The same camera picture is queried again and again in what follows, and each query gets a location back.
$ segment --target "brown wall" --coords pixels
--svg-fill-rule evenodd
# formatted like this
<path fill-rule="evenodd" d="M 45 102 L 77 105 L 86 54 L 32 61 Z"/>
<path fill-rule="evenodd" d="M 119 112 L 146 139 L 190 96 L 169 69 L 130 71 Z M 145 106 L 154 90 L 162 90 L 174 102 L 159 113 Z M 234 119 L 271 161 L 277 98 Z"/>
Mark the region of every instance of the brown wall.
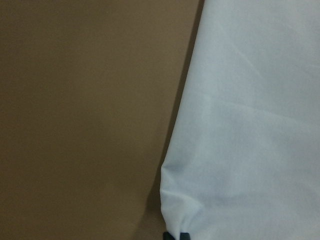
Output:
<path fill-rule="evenodd" d="M 161 239 L 202 4 L 0 2 L 0 239 Z"/>

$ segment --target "white cloth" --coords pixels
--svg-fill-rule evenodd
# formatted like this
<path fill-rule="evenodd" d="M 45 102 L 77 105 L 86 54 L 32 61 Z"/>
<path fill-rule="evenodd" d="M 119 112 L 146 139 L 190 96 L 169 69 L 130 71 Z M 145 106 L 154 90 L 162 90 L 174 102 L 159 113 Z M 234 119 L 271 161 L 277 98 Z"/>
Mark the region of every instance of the white cloth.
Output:
<path fill-rule="evenodd" d="M 176 240 L 320 239 L 319 0 L 206 0 L 160 193 Z"/>

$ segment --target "dark object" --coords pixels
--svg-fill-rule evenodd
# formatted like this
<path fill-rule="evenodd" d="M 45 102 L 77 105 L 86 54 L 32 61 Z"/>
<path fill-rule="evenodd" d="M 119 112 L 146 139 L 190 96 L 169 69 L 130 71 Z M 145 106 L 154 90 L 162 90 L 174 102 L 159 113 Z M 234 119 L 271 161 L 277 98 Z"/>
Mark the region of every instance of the dark object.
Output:
<path fill-rule="evenodd" d="M 163 240 L 175 240 L 173 236 L 169 232 L 163 233 Z M 190 234 L 187 232 L 181 232 L 180 233 L 180 240 L 190 240 Z"/>

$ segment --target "white fabric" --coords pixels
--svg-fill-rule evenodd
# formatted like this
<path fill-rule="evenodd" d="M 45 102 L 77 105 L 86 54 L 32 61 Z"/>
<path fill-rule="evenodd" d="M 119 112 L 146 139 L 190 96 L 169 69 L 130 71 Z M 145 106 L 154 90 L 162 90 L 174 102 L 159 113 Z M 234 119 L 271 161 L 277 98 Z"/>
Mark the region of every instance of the white fabric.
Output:
<path fill-rule="evenodd" d="M 320 1 L 207 0 L 161 169 L 167 230 L 320 239 Z"/>

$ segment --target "brown background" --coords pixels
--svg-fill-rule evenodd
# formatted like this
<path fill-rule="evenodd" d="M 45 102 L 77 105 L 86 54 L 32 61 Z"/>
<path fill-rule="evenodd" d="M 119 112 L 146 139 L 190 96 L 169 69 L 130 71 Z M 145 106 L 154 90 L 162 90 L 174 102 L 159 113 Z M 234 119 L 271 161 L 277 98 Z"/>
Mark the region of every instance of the brown background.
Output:
<path fill-rule="evenodd" d="M 203 1 L 0 2 L 0 238 L 160 240 Z"/>

